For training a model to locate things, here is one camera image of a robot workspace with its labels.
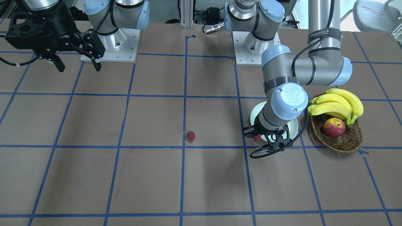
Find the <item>banana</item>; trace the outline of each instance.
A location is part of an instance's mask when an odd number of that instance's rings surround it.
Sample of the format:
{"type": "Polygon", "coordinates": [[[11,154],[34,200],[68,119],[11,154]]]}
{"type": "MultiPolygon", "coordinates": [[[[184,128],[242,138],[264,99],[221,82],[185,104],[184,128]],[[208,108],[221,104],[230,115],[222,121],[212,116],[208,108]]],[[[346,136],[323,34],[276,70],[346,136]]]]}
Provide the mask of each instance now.
{"type": "Polygon", "coordinates": [[[315,106],[311,112],[310,115],[321,115],[327,112],[335,112],[339,114],[340,116],[350,119],[351,118],[351,113],[343,104],[338,103],[338,102],[327,102],[327,103],[322,103],[320,105],[315,106]]]}
{"type": "Polygon", "coordinates": [[[348,121],[348,123],[349,122],[354,123],[355,120],[363,114],[364,111],[363,104],[361,103],[360,99],[353,93],[339,88],[328,89],[325,93],[338,94],[344,97],[349,102],[349,104],[352,107],[353,118],[350,121],[348,121]]]}
{"type": "Polygon", "coordinates": [[[308,112],[311,112],[311,110],[312,110],[315,106],[316,106],[316,105],[310,105],[310,106],[308,106],[307,111],[308,111],[308,112]]]}
{"type": "Polygon", "coordinates": [[[318,97],[314,97],[313,99],[311,99],[310,103],[311,103],[312,105],[316,104],[316,99],[317,99],[317,98],[318,98],[318,97]]]}
{"type": "Polygon", "coordinates": [[[334,94],[334,93],[327,93],[324,95],[319,96],[316,100],[315,100],[315,104],[322,104],[322,103],[327,103],[327,102],[338,102],[343,104],[350,112],[352,111],[352,107],[349,104],[349,102],[342,96],[338,95],[338,94],[334,94]]]}
{"type": "Polygon", "coordinates": [[[346,118],[338,114],[337,112],[327,112],[327,115],[331,115],[332,117],[335,117],[337,119],[340,119],[342,121],[346,121],[346,118]]]}

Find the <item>metal base mount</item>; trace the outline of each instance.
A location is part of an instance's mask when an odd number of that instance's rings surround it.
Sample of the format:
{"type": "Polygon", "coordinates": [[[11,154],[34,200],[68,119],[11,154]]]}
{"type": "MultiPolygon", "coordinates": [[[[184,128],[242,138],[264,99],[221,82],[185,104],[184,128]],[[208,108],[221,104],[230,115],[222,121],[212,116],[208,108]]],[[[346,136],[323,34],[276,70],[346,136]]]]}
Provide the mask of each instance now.
{"type": "MultiPolygon", "coordinates": [[[[136,29],[125,29],[122,28],[124,33],[127,36],[127,40],[119,45],[118,51],[115,49],[106,49],[104,56],[100,59],[100,62],[126,62],[126,63],[135,63],[135,59],[137,56],[138,42],[139,42],[139,34],[141,30],[136,29]]],[[[91,60],[82,55],[81,61],[90,62],[91,60]]]]}
{"type": "MultiPolygon", "coordinates": [[[[236,65],[240,66],[261,66],[261,55],[252,55],[244,47],[244,41],[250,32],[248,31],[233,31],[233,46],[234,54],[236,56],[236,65]]],[[[270,46],[280,45],[278,33],[271,42],[270,46]]]]}

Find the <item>blue joint cap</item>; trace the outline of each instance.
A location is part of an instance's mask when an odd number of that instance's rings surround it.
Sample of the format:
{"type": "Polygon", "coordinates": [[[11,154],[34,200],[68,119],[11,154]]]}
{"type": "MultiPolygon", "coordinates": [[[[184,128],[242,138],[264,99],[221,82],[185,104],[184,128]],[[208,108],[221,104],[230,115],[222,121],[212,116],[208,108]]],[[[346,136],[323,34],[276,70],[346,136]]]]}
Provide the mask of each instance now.
{"type": "Polygon", "coordinates": [[[346,57],[342,57],[343,58],[343,67],[342,70],[340,71],[338,77],[335,79],[335,81],[331,84],[329,84],[329,86],[340,86],[345,84],[351,77],[352,75],[352,71],[353,71],[353,67],[351,64],[351,61],[346,58],[346,57]]]}
{"type": "Polygon", "coordinates": [[[84,9],[87,15],[94,15],[109,5],[109,0],[85,0],[84,9]]]}
{"type": "Polygon", "coordinates": [[[225,3],[225,13],[224,13],[224,23],[225,23],[225,30],[227,31],[232,31],[232,28],[230,27],[230,15],[229,15],[229,10],[228,10],[228,5],[229,3],[225,3]]]}
{"type": "Polygon", "coordinates": [[[261,11],[271,20],[280,23],[285,17],[285,9],[282,4],[275,0],[262,0],[260,2],[261,11]]]}
{"type": "Polygon", "coordinates": [[[150,3],[148,1],[144,2],[142,6],[141,14],[139,15],[137,30],[144,30],[148,27],[148,22],[150,21],[150,3]]]}
{"type": "Polygon", "coordinates": [[[273,58],[284,53],[291,53],[289,47],[285,45],[274,45],[266,49],[261,56],[261,65],[264,66],[273,58]]]}
{"type": "Polygon", "coordinates": [[[297,118],[308,103],[307,92],[297,83],[287,82],[278,86],[271,97],[272,111],[283,120],[297,118]]]}

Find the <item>metal connector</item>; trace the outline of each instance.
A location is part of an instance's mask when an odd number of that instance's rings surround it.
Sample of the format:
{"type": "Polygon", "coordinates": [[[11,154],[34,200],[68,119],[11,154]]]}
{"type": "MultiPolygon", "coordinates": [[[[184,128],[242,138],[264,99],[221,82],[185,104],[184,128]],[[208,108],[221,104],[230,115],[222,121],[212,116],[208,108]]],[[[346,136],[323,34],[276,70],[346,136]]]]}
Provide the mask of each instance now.
{"type": "Polygon", "coordinates": [[[214,31],[217,31],[219,29],[222,29],[224,27],[225,27],[225,22],[220,22],[219,24],[216,24],[216,25],[214,25],[212,27],[205,28],[204,33],[209,34],[209,33],[212,33],[214,31]]]}

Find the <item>white plate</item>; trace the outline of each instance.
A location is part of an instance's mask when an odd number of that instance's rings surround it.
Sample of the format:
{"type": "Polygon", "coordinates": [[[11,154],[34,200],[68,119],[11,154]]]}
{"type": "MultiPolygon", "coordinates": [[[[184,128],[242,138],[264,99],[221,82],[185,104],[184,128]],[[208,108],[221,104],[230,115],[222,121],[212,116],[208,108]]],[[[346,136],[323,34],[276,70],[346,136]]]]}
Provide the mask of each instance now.
{"type": "MultiPolygon", "coordinates": [[[[262,110],[262,108],[264,107],[264,105],[266,103],[267,102],[265,101],[265,102],[257,104],[257,106],[255,106],[254,109],[251,111],[251,115],[250,115],[250,124],[251,125],[254,125],[255,118],[258,116],[258,114],[260,113],[260,111],[262,110]]],[[[290,120],[287,123],[287,126],[289,128],[289,134],[290,134],[291,139],[294,139],[297,136],[297,132],[299,131],[299,122],[297,121],[297,118],[290,120]]],[[[261,136],[261,139],[267,141],[267,138],[264,135],[261,136]]]]}

